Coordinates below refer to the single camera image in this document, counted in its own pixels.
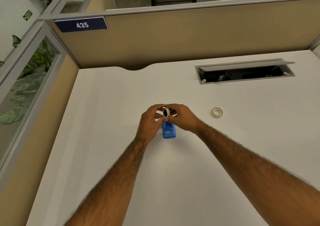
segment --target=hairy arm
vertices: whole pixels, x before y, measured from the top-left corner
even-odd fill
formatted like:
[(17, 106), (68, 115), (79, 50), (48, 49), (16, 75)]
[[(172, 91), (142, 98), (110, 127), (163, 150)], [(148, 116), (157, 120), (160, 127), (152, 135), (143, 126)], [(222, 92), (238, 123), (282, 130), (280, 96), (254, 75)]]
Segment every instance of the hairy arm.
[(164, 104), (151, 106), (141, 116), (133, 142), (83, 200), (65, 226), (121, 226), (144, 152), (165, 118), (156, 113)]
[(320, 225), (320, 192), (200, 121), (188, 107), (170, 104), (169, 121), (195, 133), (270, 226)]

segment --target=person's left arm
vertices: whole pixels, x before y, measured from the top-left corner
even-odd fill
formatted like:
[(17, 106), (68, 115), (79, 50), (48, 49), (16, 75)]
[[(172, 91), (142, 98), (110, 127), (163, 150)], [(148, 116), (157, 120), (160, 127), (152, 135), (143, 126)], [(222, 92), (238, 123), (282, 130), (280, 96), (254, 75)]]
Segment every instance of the person's left arm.
[(146, 147), (165, 122), (165, 118), (156, 113), (162, 111), (162, 107), (164, 104), (153, 105), (142, 114), (132, 143), (89, 192), (65, 226), (122, 225)]

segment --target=roll of clear tape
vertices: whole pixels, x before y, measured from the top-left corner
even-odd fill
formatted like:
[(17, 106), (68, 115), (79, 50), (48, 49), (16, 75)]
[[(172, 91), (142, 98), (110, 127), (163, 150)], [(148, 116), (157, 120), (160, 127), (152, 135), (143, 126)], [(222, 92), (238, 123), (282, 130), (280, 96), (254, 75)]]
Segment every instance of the roll of clear tape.
[(212, 115), (213, 115), (214, 118), (219, 119), (219, 118), (222, 117), (223, 111), (219, 107), (214, 107), (212, 109)]
[(164, 108), (164, 110), (163, 110), (163, 116), (164, 116), (165, 118), (167, 118), (169, 115), (170, 115), (170, 110), (169, 110), (168, 108)]

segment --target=desk surface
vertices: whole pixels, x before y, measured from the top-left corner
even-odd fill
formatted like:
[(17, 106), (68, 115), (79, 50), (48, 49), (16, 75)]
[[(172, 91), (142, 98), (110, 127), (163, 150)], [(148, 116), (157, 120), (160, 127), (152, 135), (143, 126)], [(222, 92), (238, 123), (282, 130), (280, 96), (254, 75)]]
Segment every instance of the desk surface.
[[(295, 77), (200, 85), (195, 65), (283, 58)], [(121, 155), (141, 114), (183, 103), (203, 121), (320, 188), (320, 60), (311, 51), (79, 71), (27, 226), (62, 225)], [(221, 119), (211, 116), (222, 108)], [(198, 137), (159, 130), (148, 146), (128, 225), (267, 225)]]

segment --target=exit sign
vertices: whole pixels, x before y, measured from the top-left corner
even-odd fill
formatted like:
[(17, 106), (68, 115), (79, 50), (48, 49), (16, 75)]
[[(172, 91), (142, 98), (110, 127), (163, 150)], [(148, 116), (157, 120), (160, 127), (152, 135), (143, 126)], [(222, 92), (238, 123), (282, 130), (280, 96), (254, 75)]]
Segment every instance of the exit sign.
[(23, 18), (25, 21), (27, 21), (32, 16), (32, 12), (28, 10), (24, 15)]

